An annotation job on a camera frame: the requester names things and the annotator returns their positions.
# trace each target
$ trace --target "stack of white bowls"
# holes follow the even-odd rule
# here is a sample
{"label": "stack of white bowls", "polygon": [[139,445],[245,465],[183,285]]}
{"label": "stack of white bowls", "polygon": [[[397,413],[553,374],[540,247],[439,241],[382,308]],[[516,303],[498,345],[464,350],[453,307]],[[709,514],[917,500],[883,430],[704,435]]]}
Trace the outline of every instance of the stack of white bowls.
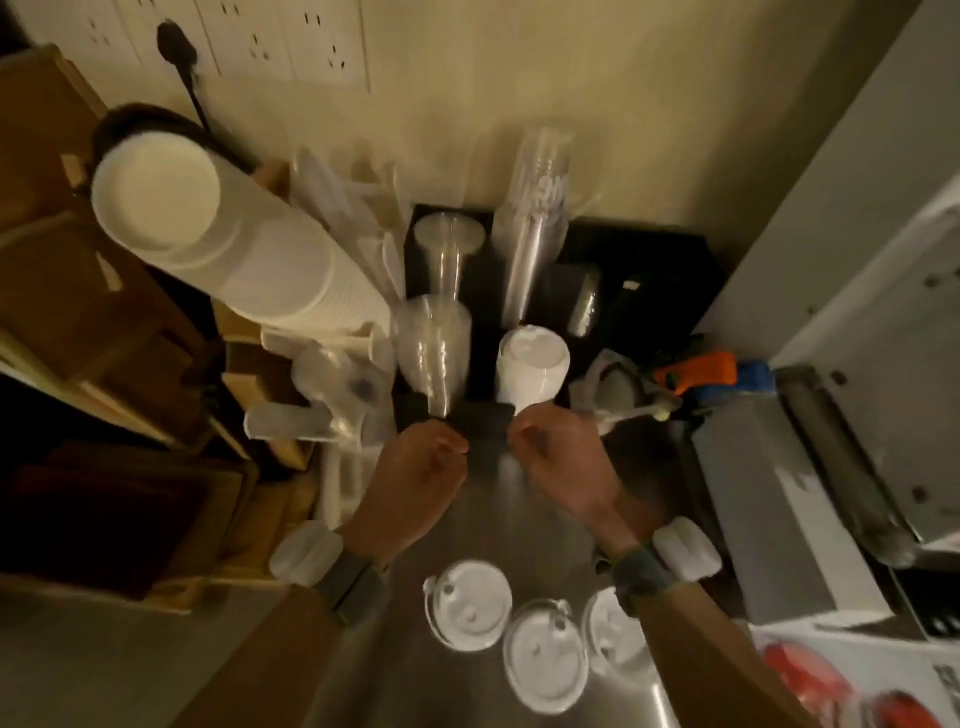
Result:
{"label": "stack of white bowls", "polygon": [[245,318],[309,338],[390,330],[383,296],[320,223],[189,139],[126,139],[92,202],[113,240]]}

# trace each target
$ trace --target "hand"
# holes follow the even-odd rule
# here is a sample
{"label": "hand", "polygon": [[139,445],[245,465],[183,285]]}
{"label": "hand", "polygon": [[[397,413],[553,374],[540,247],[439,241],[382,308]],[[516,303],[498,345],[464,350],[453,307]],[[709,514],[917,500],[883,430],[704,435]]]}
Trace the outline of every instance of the hand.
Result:
{"label": "hand", "polygon": [[467,479],[468,442],[438,420],[412,425],[380,454],[344,545],[387,566],[433,528]]}
{"label": "hand", "polygon": [[507,439],[534,485],[583,523],[608,556],[638,544],[616,511],[622,486],[593,418],[535,404],[514,418]]}

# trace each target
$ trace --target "wristband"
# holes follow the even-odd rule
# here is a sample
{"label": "wristband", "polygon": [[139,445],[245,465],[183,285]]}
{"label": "wristband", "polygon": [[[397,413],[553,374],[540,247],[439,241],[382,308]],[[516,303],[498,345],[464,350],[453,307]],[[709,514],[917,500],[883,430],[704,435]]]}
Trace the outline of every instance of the wristband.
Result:
{"label": "wristband", "polygon": [[612,575],[616,598],[631,617],[636,616],[630,604],[631,596],[655,596],[677,583],[677,577],[650,544],[628,551],[613,564]]}

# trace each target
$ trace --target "wrist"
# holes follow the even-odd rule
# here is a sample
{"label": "wrist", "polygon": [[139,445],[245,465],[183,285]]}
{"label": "wrist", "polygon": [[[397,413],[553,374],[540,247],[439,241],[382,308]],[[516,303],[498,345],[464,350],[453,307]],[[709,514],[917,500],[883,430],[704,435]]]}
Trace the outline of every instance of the wrist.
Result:
{"label": "wrist", "polygon": [[612,561],[640,546],[640,540],[612,504],[591,510],[584,517],[584,525]]}

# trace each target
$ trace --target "electrical outlet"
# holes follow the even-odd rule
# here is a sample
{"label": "electrical outlet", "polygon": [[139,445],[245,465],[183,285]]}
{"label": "electrical outlet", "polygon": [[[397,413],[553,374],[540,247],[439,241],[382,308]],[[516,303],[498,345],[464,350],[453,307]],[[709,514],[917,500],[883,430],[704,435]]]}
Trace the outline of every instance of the electrical outlet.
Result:
{"label": "electrical outlet", "polygon": [[280,0],[294,77],[367,86],[359,0]]}
{"label": "electrical outlet", "polygon": [[197,0],[197,8],[224,76],[293,79],[272,0]]}
{"label": "electrical outlet", "polygon": [[14,0],[12,7],[31,39],[56,43],[69,59],[140,64],[113,0]]}
{"label": "electrical outlet", "polygon": [[213,51],[206,39],[204,22],[193,0],[116,0],[117,10],[137,55],[151,68],[177,78],[177,70],[156,49],[156,29],[166,20],[177,23],[197,49],[196,73],[219,76]]}

